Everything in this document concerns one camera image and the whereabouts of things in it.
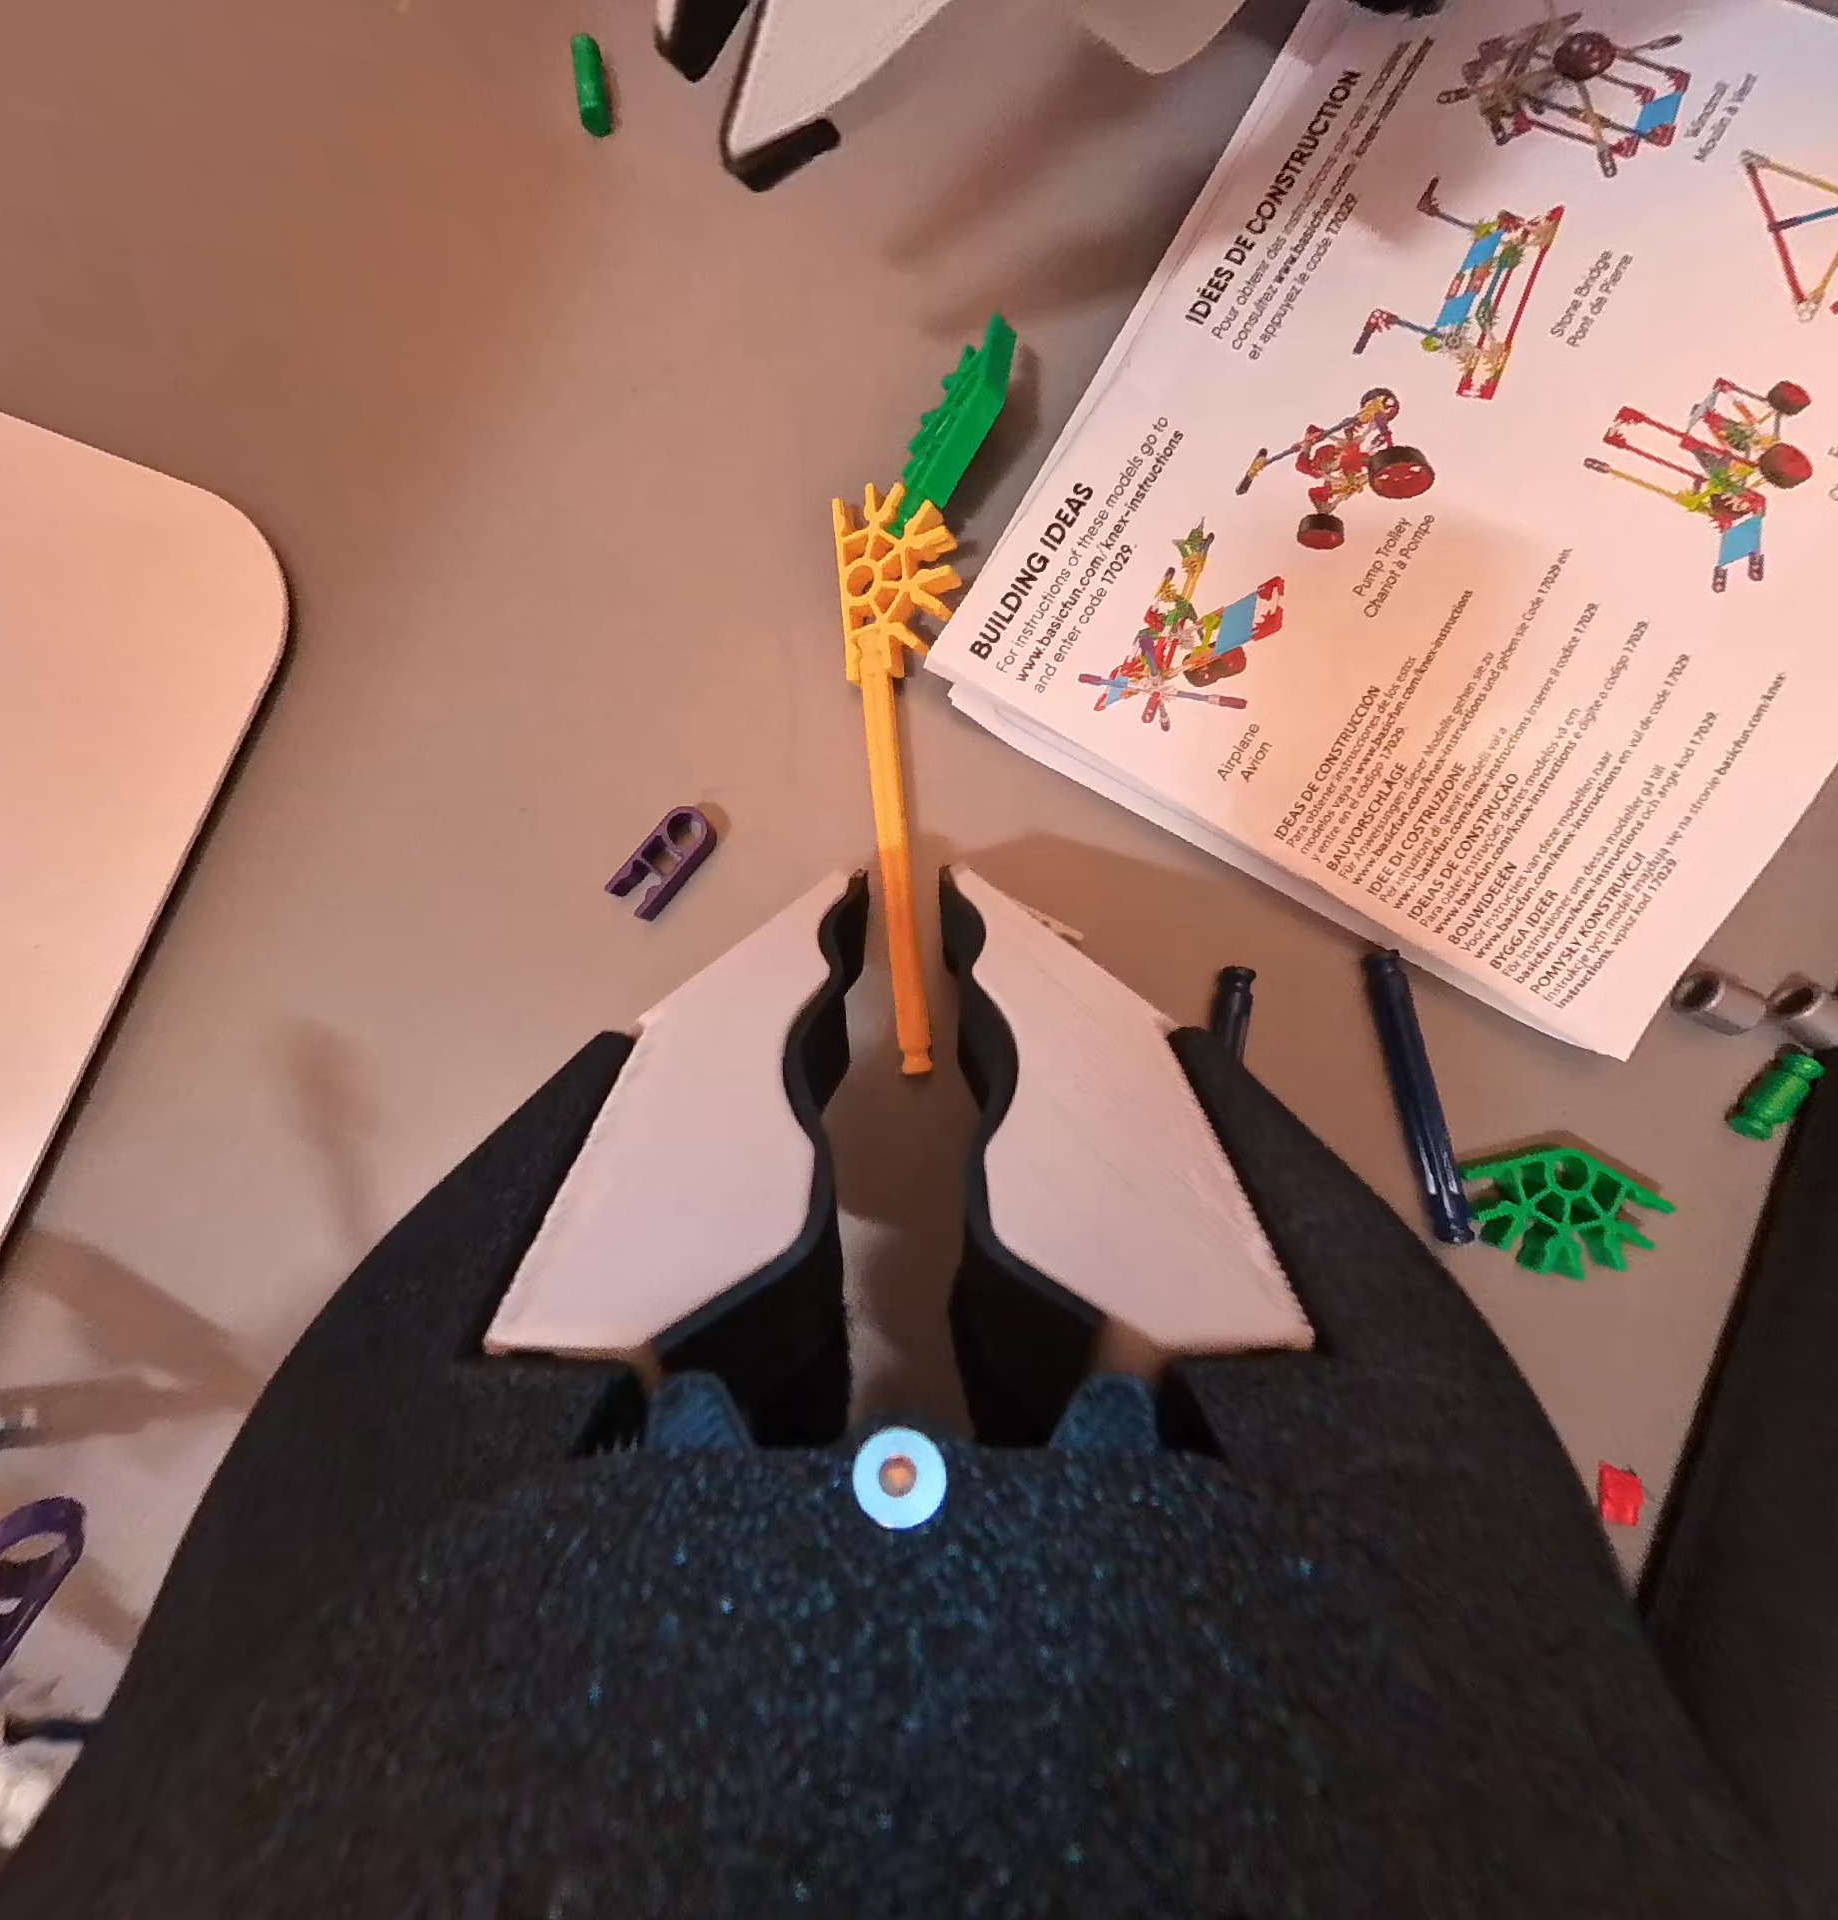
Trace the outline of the white metal stand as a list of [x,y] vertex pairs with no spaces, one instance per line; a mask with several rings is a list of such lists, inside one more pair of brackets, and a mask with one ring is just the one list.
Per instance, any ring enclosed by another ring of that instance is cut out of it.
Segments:
[[0,1251],[287,633],[240,508],[0,413]]

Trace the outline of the white instruction booklet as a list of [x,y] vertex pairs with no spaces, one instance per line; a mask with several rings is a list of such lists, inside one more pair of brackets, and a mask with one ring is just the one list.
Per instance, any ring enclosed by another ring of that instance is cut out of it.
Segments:
[[1838,15],[1310,4],[933,667],[1626,1060],[1838,760]]

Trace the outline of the green fan connector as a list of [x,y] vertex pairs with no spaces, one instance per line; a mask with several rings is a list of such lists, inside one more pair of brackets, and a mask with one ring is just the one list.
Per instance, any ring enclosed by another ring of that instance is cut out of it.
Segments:
[[944,378],[940,396],[907,444],[903,514],[926,503],[945,510],[980,448],[994,431],[1010,391],[1019,330],[993,312],[980,344],[968,344]]
[[1614,1272],[1655,1241],[1642,1212],[1674,1215],[1661,1192],[1579,1149],[1543,1144],[1459,1165],[1476,1239],[1539,1276]]

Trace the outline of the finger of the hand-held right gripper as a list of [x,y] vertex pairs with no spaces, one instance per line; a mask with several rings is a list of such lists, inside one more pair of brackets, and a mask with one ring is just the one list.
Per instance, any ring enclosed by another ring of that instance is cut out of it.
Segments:
[[724,170],[771,191],[837,149],[834,109],[885,69],[945,1],[760,1],[724,112]]
[[653,1],[660,55],[690,84],[703,82],[753,8],[747,0]]

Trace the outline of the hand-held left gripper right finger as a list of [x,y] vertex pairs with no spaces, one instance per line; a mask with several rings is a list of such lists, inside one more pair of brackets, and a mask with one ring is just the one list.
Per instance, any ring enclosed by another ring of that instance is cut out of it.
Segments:
[[1003,1251],[1165,1354],[1315,1335],[1172,1048],[1162,1009],[968,866],[971,984],[1019,1074],[983,1151]]

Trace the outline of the orange rod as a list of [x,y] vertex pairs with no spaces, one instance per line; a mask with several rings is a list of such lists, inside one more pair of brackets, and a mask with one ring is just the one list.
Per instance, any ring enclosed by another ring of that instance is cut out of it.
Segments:
[[933,1014],[916,912],[896,688],[891,675],[875,664],[861,669],[859,688],[890,942],[894,1033],[903,1074],[919,1078],[933,1070]]

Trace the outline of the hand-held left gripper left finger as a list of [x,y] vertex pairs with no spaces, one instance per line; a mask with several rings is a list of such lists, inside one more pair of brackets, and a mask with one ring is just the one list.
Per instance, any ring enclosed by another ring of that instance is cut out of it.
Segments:
[[804,1311],[869,922],[865,873],[824,876],[640,1018],[487,1354],[706,1361],[738,1309]]

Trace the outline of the colourful construction toy model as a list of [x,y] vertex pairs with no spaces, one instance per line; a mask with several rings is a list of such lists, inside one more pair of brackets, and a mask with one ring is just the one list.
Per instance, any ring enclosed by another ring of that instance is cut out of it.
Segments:
[[[0,1516],[0,1673],[87,1546],[79,1500],[52,1496]],[[74,1765],[79,1731],[21,1721],[0,1705],[0,1854],[32,1829]]]

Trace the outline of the purple clip connector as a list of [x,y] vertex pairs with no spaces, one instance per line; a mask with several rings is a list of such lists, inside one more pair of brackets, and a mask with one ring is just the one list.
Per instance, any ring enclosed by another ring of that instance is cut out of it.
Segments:
[[615,899],[633,899],[636,919],[655,922],[715,846],[718,829],[709,811],[697,804],[675,805],[604,882],[604,892]]

